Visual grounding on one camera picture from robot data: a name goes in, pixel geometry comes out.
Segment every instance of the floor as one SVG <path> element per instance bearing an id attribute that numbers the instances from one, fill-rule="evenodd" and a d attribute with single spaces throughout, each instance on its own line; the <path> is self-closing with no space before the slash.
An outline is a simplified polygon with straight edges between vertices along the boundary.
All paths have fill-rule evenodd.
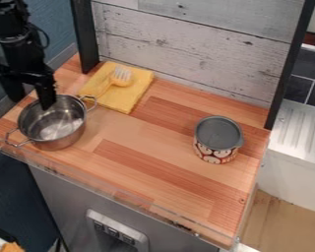
<path id="1" fill-rule="evenodd" d="M 261 252 L 315 252 L 315 212 L 259 190 L 241 241 Z"/>

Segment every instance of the blue wall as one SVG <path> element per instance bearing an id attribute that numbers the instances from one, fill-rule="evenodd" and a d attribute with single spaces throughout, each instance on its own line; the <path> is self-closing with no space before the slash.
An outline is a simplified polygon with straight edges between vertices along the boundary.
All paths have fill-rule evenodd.
<path id="1" fill-rule="evenodd" d="M 69 45 L 76 41 L 71 7 L 69 0 L 25 0 L 29 5 L 31 22 L 45 30 L 50 36 L 51 43 L 46 49 L 45 62 L 49 62 Z M 0 114 L 13 105 L 5 98 L 0 87 Z"/>

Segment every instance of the wooden plank wall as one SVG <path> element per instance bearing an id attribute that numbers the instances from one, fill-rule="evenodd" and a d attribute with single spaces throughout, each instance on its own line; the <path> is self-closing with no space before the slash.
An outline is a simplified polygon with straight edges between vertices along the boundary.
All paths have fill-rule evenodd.
<path id="1" fill-rule="evenodd" d="M 101 59 L 269 107 L 303 0 L 95 0 Z"/>

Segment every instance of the pot handle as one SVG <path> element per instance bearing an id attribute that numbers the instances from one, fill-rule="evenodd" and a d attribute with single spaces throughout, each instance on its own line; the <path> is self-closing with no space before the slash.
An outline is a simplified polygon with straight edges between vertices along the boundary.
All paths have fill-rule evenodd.
<path id="1" fill-rule="evenodd" d="M 26 139 L 25 141 L 19 143 L 19 144 L 13 144 L 13 143 L 10 143 L 9 142 L 9 137 L 11 134 L 13 134 L 15 131 L 17 131 L 19 128 L 16 128 L 16 129 L 12 129 L 11 131 L 7 132 L 6 133 L 6 138 L 4 140 L 4 142 L 7 144 L 7 145 L 10 145 L 10 146 L 13 146 L 13 147 L 16 147 L 16 148 L 19 148 L 29 142 L 31 142 L 32 140 L 31 139 Z"/>
<path id="2" fill-rule="evenodd" d="M 90 107 L 87 112 L 90 112 L 91 110 L 94 110 L 97 106 L 97 101 L 96 101 L 96 97 L 92 96 L 92 95 L 84 95 L 82 97 L 79 98 L 79 100 L 83 100 L 84 98 L 91 98 L 94 100 L 94 105 L 92 107 Z"/>

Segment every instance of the black post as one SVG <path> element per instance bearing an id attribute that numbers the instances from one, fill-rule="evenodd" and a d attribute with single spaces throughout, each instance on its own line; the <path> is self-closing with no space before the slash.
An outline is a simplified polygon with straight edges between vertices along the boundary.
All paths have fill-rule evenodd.
<path id="1" fill-rule="evenodd" d="M 287 84 L 290 78 L 290 74 L 293 70 L 294 63 L 299 54 L 301 44 L 305 38 L 305 34 L 309 25 L 309 21 L 312 17 L 315 7 L 315 0 L 305 0 L 302 7 L 299 22 L 296 26 L 295 34 L 290 46 L 284 67 L 281 75 L 281 79 L 278 83 L 275 97 L 272 101 L 268 119 L 265 124 L 265 128 L 272 130 L 274 127 L 277 114 L 281 108 L 282 101 L 284 99 L 284 94 L 286 92 Z"/>
<path id="2" fill-rule="evenodd" d="M 99 63 L 95 23 L 90 0 L 71 0 L 78 50 L 84 74 Z"/>

